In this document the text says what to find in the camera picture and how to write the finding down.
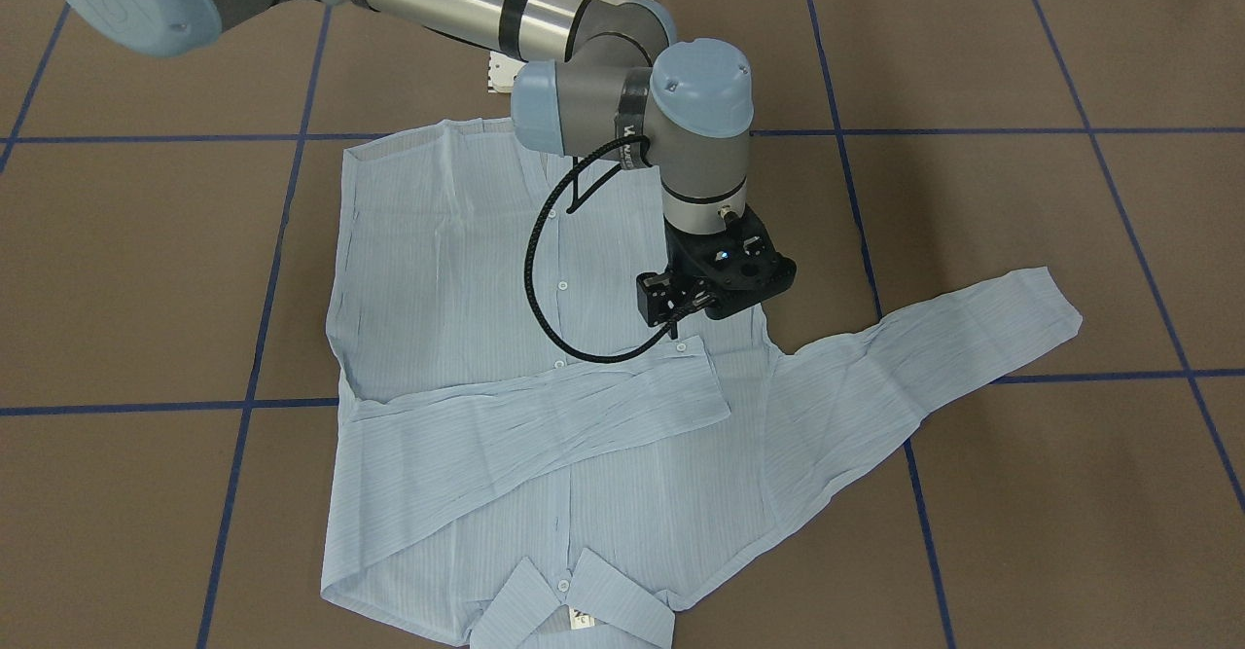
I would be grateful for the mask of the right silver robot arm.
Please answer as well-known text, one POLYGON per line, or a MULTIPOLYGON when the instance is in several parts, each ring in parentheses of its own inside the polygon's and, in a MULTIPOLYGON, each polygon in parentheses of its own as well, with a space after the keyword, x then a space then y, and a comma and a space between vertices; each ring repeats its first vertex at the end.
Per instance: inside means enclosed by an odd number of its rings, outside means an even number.
MULTIPOLYGON (((65 0, 115 44, 177 56, 295 0, 65 0)), ((797 267, 774 250, 746 199, 753 122, 749 60, 721 40, 682 42, 651 0, 314 0, 350 2, 520 62, 510 93, 515 138, 530 151, 656 167, 669 263, 637 277, 647 325, 693 311, 733 316, 791 289, 797 267)))

